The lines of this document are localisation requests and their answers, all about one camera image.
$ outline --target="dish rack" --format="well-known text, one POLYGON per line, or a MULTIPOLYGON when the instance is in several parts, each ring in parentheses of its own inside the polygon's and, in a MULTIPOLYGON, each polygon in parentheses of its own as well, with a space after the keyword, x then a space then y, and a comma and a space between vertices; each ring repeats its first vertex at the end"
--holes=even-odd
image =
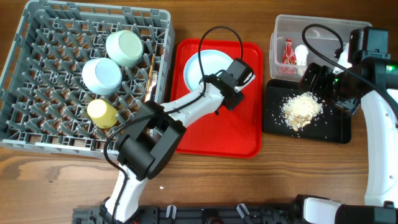
MULTIPOLYGON (((161 9, 29 1, 0 78, 0 146, 103 158, 106 137, 143 104, 153 54, 152 99, 163 102, 174 37, 170 13, 161 9), (144 54, 136 66, 121 67, 116 93, 96 95, 81 70, 90 59, 108 57, 107 36, 124 29, 141 38, 144 54), (86 107, 98 98, 118 110, 118 126, 100 129, 90 120, 86 107)), ((114 141, 108 152, 116 159, 114 141)))

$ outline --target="wooden tabletop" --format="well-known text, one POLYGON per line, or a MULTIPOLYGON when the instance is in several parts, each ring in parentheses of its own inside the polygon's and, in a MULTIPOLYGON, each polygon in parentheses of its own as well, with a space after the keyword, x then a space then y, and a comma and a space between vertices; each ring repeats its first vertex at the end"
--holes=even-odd
MULTIPOLYGON (((243 41, 254 42, 264 51, 266 81, 270 80, 269 42, 279 14, 368 21, 389 29, 389 51, 393 58, 398 55, 397 1, 90 2, 166 9, 172 15, 175 44, 186 38, 200 38, 213 26, 233 27, 243 41)), ((0 0, 2 66, 24 5, 21 0, 0 0)), ((209 38, 235 37, 219 31, 209 38)), ((97 159, 0 149, 0 223, 70 223, 73 208, 99 205, 110 196, 117 176, 113 167, 97 159)), ((262 149, 252 159, 175 154, 167 167, 148 182, 140 204, 289 202, 297 194, 312 194, 362 205, 367 179, 366 125, 359 110, 353 117, 348 144, 263 134, 262 149)))

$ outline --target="tray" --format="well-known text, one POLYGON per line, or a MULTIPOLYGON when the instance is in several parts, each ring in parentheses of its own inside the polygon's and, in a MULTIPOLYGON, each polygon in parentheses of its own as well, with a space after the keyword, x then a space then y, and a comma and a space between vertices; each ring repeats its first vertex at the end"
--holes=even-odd
MULTIPOLYGON (((123 124, 133 119, 146 92, 155 54, 157 103, 164 98, 174 46, 170 13, 161 9, 61 1, 29 1, 0 79, 0 146, 31 152, 78 154, 103 158, 110 130, 97 128, 86 113, 102 98, 118 110, 123 124), (121 67, 123 81, 115 94, 99 96, 81 79, 86 61, 107 57, 104 43, 112 32, 131 30, 144 54, 135 67, 121 67)), ((109 156, 117 151, 109 145, 109 156)))
POLYGON ((351 117, 345 116, 341 110, 330 105, 323 107, 323 114, 317 116, 318 120, 311 121, 303 131, 294 131, 281 122, 280 116, 283 107, 283 97, 302 94, 298 90, 298 82, 283 80, 270 80, 267 84, 266 104, 263 117, 263 130, 266 133, 283 134, 295 138, 316 139, 338 143, 351 141, 351 117))
MULTIPOLYGON (((171 100, 176 100, 189 89, 183 79, 187 60, 198 52, 199 39, 187 39, 177 47, 171 100)), ((261 148, 263 53, 255 44, 245 42, 243 60, 253 69, 256 79, 244 90, 243 101, 233 110, 220 108, 220 115, 208 114, 187 128, 177 152, 250 158, 261 148)), ((215 49, 231 58, 240 57, 239 42, 205 40, 202 50, 215 49)))

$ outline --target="plate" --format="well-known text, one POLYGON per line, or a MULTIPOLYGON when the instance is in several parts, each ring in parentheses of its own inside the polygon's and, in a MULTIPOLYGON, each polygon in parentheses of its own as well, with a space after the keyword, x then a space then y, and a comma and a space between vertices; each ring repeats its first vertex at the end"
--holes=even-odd
MULTIPOLYGON (((221 69, 226 70, 233 61, 230 56, 219 50, 202 50, 200 52, 200 58, 205 75, 216 73, 221 69)), ((201 80, 198 53, 195 53, 188 59, 184 67, 183 75, 185 85, 190 91, 198 88, 201 80)))

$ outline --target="black cable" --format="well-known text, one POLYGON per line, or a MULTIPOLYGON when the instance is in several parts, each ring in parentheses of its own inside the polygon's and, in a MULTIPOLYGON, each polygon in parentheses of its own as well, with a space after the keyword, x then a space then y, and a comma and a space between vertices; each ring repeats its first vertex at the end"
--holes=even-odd
POLYGON ((346 73, 349 73, 350 75, 354 76, 355 78, 357 78, 357 79, 361 80, 362 82, 366 83, 370 88, 375 90, 381 97, 384 98, 384 100, 388 103, 388 105, 391 107, 392 111, 394 112, 394 114, 396 116, 396 119, 398 119, 398 103, 390 96, 390 94, 388 94, 387 90, 379 88, 375 84, 371 83, 369 80, 361 77, 360 75, 355 74, 354 72, 352 72, 351 70, 348 70, 344 66, 339 65, 338 63, 332 61, 328 57, 324 56, 323 54, 321 54, 320 52, 315 50, 307 42, 307 39, 305 38, 305 32, 311 27, 319 27, 319 28, 325 29, 325 30, 331 32, 332 34, 334 34, 338 38, 338 40, 340 42, 341 51, 343 50, 343 41, 342 41, 340 35, 338 35, 333 29, 331 29, 331 28, 329 28, 327 26, 321 25, 321 24, 311 24, 309 26, 306 26, 306 28, 304 28, 304 30, 302 32, 302 39, 303 39, 304 44, 308 47, 308 49, 310 49, 315 55, 317 55, 318 57, 322 58, 326 62, 328 62, 328 63, 340 68, 342 71, 344 71, 346 73))
MULTIPOLYGON (((209 34, 211 31, 213 31, 213 30, 215 30, 215 29, 227 29, 227 30, 230 30, 231 32, 233 32, 233 33, 236 35, 236 37, 239 39, 239 43, 240 43, 240 45, 241 45, 241 60, 243 59, 243 43, 242 43, 242 40, 241 40, 240 36, 238 35, 238 33, 237 33, 235 30, 232 30, 231 28, 226 27, 226 26, 216 26, 216 27, 211 28, 211 29, 208 30, 207 32, 205 32, 205 34, 203 34, 203 37, 200 39, 199 46, 198 46, 198 60, 199 60, 199 66, 200 66, 200 71, 201 71, 201 77, 202 77, 202 80, 205 82, 204 85, 203 85, 203 91, 199 94, 198 97, 196 97, 196 98, 193 99, 192 101, 190 101, 190 102, 188 102, 188 103, 186 103, 186 104, 184 104, 184 105, 182 105, 182 106, 180 106, 180 107, 178 107, 178 108, 175 108, 174 110, 165 112, 165 114, 172 114, 172 113, 178 112, 178 111, 180 111, 180 110, 186 108, 187 106, 193 104, 194 102, 198 101, 201 97, 204 97, 204 96, 205 96, 205 93, 206 93, 206 79, 205 79, 205 72, 203 71, 203 65, 201 64, 200 49, 201 49, 202 42, 203 42, 203 40, 205 39, 205 37, 207 36, 207 34, 209 34)), ((225 70, 222 69, 222 70, 216 72, 215 75, 219 74, 219 73, 222 72, 222 71, 225 71, 225 70)), ((138 123, 138 122, 140 122, 140 121, 144 121, 144 120, 146 120, 146 119, 154 118, 154 117, 156 117, 156 116, 158 116, 158 115, 159 115, 159 114, 152 114, 152 115, 149 115, 149 116, 144 116, 144 117, 141 117, 141 118, 134 119, 134 120, 132 120, 132 121, 130 121, 130 122, 127 122, 126 124, 124 124, 124 125, 122 125, 120 128, 118 128, 114 133, 112 133, 112 135, 110 135, 110 137, 109 137, 109 138, 106 140, 106 142, 105 142, 105 145, 104 145, 104 157, 105 157, 106 161, 107 161, 108 163, 110 163, 113 167, 115 167, 115 168, 117 168, 118 170, 120 170, 120 171, 123 173, 123 175, 124 175, 124 180, 123 180, 122 187, 120 188, 118 197, 117 197, 117 199, 116 199, 116 201, 115 201, 115 205, 114 205, 114 207, 113 207, 113 213, 112 213, 112 222, 113 222, 113 223, 114 223, 114 221, 115 221, 114 216, 115 216, 115 214, 116 214, 116 208, 117 208, 118 205, 119 205, 119 201, 120 201, 120 198, 121 198, 121 196, 122 196, 123 190, 124 190, 124 188, 126 187, 126 184, 127 184, 127 181, 128 181, 128 176, 127 176, 127 172, 126 172, 124 169, 122 169, 121 167, 119 167, 116 163, 114 163, 114 162, 109 158, 109 156, 108 156, 108 145, 110 144, 110 142, 112 141, 112 139, 113 139, 118 133, 120 133, 122 130, 124 130, 124 129, 130 127, 131 125, 136 124, 136 123, 138 123)))

